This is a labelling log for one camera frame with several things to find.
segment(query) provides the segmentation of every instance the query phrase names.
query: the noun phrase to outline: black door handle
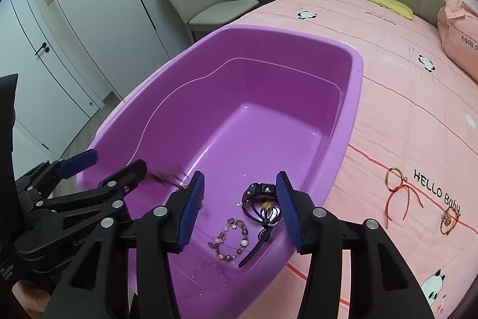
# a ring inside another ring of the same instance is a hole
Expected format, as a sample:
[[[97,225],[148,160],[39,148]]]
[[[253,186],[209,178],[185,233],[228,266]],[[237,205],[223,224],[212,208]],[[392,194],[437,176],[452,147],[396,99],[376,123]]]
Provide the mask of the black door handle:
[[[46,46],[46,42],[42,43],[40,46],[39,50],[35,52],[35,56],[42,50],[45,49],[45,53],[48,53],[50,51],[50,48]]]

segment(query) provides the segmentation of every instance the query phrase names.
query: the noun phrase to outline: yellow cloth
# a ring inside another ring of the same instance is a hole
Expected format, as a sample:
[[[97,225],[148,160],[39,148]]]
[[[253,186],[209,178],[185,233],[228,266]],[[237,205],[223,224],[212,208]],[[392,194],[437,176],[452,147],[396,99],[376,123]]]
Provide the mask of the yellow cloth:
[[[396,0],[366,0],[376,4],[380,4],[387,9],[393,10],[397,14],[408,18],[409,20],[413,19],[413,10],[410,9],[406,4]]]

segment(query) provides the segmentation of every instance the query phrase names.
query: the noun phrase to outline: purple plastic tub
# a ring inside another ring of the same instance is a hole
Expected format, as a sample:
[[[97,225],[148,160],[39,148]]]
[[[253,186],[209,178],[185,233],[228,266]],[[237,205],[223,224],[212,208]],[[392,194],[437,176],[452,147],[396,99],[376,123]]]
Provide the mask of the purple plastic tub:
[[[276,277],[294,249],[284,223],[254,259],[219,261],[207,243],[229,218],[260,226],[236,203],[254,182],[286,171],[295,189],[321,206],[334,183],[357,113],[362,59],[333,40],[275,28],[233,25],[209,34],[142,86],[97,135],[97,164],[79,175],[95,188],[134,159],[152,172],[181,167],[206,178],[191,242],[171,254],[174,290],[184,319],[239,316]],[[164,204],[173,188],[144,180],[126,203],[132,218]],[[230,231],[222,252],[239,247]],[[135,252],[130,286],[136,289]]]

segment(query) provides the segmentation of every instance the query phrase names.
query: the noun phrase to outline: red string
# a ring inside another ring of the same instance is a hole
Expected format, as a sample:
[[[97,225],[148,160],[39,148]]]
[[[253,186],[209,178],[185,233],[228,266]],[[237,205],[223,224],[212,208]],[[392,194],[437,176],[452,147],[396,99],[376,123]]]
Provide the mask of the red string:
[[[414,192],[414,194],[416,195],[417,197],[417,200],[418,200],[418,203],[420,203],[420,206],[422,206],[423,208],[423,204],[422,204],[422,201],[420,200],[420,197],[418,196],[418,193],[417,191],[410,187],[409,185],[407,184],[403,184],[403,177],[401,178],[402,179],[402,183],[398,186],[396,186],[394,189],[389,189],[389,191],[391,192],[390,193],[390,196],[387,200],[387,203],[385,205],[385,211],[384,211],[384,216],[385,216],[385,228],[388,228],[388,221],[389,220],[392,220],[392,218],[390,218],[389,216],[389,213],[388,213],[388,208],[389,208],[389,205],[390,205],[390,201],[391,201],[391,198],[393,195],[395,195],[399,190],[401,190],[402,188],[406,188],[407,189],[407,209],[405,210],[405,214],[403,215],[403,219],[402,220],[405,220],[405,217],[407,216],[407,213],[408,213],[408,207],[410,205],[410,190],[412,190]]]

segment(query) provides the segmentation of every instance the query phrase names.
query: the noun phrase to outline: pink bedsheet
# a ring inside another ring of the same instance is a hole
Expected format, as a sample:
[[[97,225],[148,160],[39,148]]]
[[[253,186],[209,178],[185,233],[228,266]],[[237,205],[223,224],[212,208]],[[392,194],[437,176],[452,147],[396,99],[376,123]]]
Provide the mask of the pink bedsheet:
[[[375,218],[385,226],[385,174],[390,167],[401,169],[424,207],[411,192],[402,220],[407,191],[397,192],[387,232],[427,297],[433,292],[434,315],[447,318],[478,273],[477,84],[446,57],[434,26],[365,0],[277,0],[234,23],[325,36],[360,53],[364,80],[357,120],[325,207],[344,220]],[[390,177],[391,185],[400,183]],[[461,216],[442,235],[449,204]],[[309,261],[293,256],[241,319],[296,318]],[[339,318],[347,317],[349,298],[345,254]]]

